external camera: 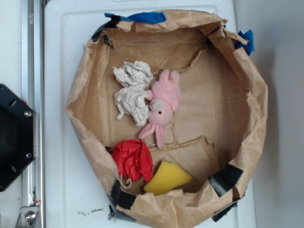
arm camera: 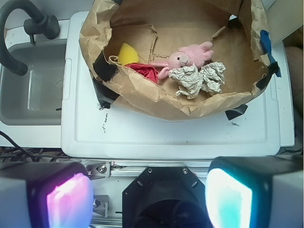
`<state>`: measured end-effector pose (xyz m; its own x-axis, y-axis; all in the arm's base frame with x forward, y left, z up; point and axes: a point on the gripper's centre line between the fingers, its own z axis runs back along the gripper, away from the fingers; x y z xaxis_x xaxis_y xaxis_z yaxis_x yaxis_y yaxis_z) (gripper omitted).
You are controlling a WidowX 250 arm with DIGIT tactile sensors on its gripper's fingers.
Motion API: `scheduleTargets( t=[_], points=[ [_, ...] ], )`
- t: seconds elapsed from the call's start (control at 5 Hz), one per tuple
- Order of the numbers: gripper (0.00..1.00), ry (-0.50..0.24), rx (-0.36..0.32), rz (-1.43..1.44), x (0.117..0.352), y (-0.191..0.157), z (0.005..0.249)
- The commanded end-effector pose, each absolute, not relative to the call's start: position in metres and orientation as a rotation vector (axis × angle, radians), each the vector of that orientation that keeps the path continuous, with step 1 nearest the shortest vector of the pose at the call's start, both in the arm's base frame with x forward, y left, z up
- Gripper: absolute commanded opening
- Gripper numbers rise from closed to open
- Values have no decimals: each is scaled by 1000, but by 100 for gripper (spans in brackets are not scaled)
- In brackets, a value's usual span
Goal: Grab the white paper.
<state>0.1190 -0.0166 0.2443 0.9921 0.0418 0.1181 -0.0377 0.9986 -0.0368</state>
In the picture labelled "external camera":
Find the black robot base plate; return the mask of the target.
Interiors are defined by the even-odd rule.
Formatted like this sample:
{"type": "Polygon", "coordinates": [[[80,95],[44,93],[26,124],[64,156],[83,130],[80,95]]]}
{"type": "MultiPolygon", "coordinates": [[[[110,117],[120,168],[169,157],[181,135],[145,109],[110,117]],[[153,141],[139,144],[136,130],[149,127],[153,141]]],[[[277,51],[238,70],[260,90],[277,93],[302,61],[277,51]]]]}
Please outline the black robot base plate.
{"type": "Polygon", "coordinates": [[[35,112],[5,84],[0,85],[0,191],[35,159],[35,112]]]}

